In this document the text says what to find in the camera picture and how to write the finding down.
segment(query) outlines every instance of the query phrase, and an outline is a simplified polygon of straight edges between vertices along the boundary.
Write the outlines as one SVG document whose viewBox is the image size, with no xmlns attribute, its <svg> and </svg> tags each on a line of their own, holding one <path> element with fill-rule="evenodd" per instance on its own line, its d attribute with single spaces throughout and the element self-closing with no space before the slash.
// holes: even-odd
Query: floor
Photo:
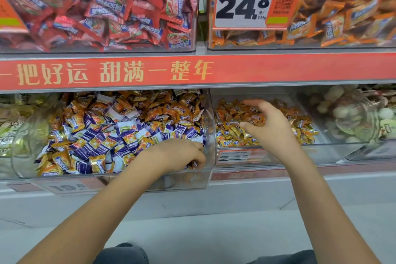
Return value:
<svg viewBox="0 0 396 264">
<path fill-rule="evenodd" d="M 396 204 L 345 210 L 383 264 L 396 259 Z M 0 230 L 2 264 L 16 263 L 52 228 Z M 215 214 L 122 222 L 106 244 L 132 242 L 152 264 L 243 264 L 311 248 L 298 211 Z"/>
</svg>

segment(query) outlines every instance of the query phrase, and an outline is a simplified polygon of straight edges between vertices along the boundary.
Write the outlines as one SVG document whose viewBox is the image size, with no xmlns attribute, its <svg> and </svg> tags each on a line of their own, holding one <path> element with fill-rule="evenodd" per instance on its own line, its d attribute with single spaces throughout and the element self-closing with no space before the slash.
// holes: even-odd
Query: forearm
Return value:
<svg viewBox="0 0 396 264">
<path fill-rule="evenodd" d="M 160 177 L 149 164 L 137 157 L 18 264 L 91 264 L 133 204 Z"/>
<path fill-rule="evenodd" d="M 309 156 L 299 148 L 285 166 L 318 263 L 380 263 Z"/>
</svg>

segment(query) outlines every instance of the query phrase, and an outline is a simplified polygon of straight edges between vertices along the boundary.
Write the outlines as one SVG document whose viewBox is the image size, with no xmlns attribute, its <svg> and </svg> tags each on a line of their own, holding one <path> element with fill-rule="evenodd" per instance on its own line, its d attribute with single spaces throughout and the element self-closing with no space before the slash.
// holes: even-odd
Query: hand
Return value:
<svg viewBox="0 0 396 264">
<path fill-rule="evenodd" d="M 262 127 L 240 123 L 240 127 L 255 137 L 266 151 L 282 163 L 288 162 L 295 152 L 302 151 L 289 121 L 280 110 L 262 99 L 244 100 L 244 104 L 259 108 L 266 117 Z"/>
<path fill-rule="evenodd" d="M 142 151 L 138 156 L 146 157 L 147 165 L 155 165 L 162 174 L 180 171 L 192 160 L 198 168 L 205 166 L 206 158 L 201 143 L 187 139 L 167 139 Z"/>
</svg>

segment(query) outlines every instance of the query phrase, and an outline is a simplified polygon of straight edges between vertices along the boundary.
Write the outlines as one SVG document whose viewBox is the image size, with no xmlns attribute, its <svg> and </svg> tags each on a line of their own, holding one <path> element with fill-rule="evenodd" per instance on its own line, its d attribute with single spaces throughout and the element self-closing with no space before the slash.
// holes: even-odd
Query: pants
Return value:
<svg viewBox="0 0 396 264">
<path fill-rule="evenodd" d="M 127 243 L 103 249 L 93 264 L 149 264 L 146 252 L 138 246 Z M 249 264 L 318 264 L 313 250 L 301 251 L 293 255 L 260 257 Z"/>
</svg>

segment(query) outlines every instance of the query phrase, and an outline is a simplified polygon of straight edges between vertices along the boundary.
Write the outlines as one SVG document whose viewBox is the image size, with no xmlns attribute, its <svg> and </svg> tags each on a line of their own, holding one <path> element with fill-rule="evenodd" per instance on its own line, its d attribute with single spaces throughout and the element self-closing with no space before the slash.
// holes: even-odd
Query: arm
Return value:
<svg viewBox="0 0 396 264">
<path fill-rule="evenodd" d="M 109 185 L 57 226 L 17 264 L 91 264 L 133 204 L 164 173 L 205 164 L 201 144 L 168 139 L 141 152 Z"/>
<path fill-rule="evenodd" d="M 286 167 L 306 231 L 319 264 L 380 264 L 338 203 L 316 165 L 303 151 L 290 124 L 263 100 L 245 100 L 266 115 L 266 125 L 240 126 Z"/>
</svg>

